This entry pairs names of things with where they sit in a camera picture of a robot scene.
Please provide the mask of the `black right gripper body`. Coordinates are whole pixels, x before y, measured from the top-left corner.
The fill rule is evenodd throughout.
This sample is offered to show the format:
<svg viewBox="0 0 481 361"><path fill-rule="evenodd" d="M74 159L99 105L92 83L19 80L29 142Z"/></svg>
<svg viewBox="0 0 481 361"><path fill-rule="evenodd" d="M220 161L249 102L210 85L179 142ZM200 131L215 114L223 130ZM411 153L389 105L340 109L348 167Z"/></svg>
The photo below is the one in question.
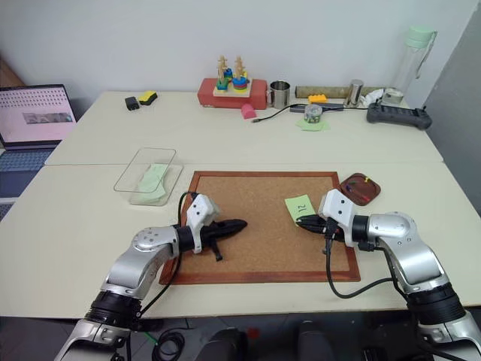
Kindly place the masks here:
<svg viewBox="0 0 481 361"><path fill-rule="evenodd" d="M337 221L335 221L331 217L325 219L318 216L317 231L327 240L344 241L343 230L338 226Z"/></svg>

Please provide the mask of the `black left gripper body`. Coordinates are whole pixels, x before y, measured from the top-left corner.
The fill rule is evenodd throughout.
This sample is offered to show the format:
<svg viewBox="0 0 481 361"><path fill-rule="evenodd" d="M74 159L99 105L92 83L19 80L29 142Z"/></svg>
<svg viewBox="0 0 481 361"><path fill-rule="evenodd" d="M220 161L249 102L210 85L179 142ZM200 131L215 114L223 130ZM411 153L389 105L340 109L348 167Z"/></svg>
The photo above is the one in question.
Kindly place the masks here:
<svg viewBox="0 0 481 361"><path fill-rule="evenodd" d="M212 222L209 226L204 226L201 229L202 248L208 248L213 241L224 238L226 230L227 223L224 221Z"/></svg>

